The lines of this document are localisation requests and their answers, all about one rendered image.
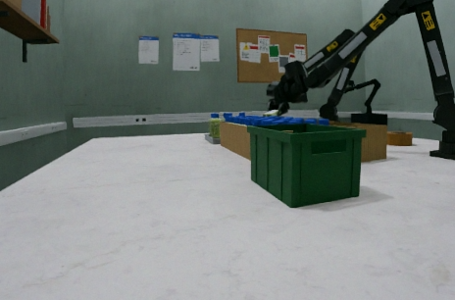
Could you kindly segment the brown cardboard divided carton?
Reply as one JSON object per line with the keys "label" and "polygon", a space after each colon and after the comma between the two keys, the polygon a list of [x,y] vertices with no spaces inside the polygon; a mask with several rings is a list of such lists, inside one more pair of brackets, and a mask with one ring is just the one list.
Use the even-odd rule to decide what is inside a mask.
{"label": "brown cardboard divided carton", "polygon": [[[329,122],[329,125],[367,130],[367,137],[362,138],[361,163],[386,159],[387,125],[343,122]],[[247,126],[220,122],[220,134],[221,146],[250,161],[250,133],[247,132]]]}

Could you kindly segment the brown packing tape roll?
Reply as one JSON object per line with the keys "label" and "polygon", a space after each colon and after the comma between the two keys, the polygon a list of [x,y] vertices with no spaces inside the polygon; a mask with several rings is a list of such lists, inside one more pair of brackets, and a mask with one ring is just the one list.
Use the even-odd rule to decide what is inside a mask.
{"label": "brown packing tape roll", "polygon": [[390,146],[412,146],[413,133],[405,131],[388,131],[387,145]]}

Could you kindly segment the dark green plastic crate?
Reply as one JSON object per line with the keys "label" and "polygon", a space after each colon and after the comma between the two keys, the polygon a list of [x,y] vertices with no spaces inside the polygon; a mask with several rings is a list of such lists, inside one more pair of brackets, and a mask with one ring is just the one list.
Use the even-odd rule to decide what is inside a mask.
{"label": "dark green plastic crate", "polygon": [[359,196],[365,129],[248,125],[247,132],[251,180],[289,208]]}

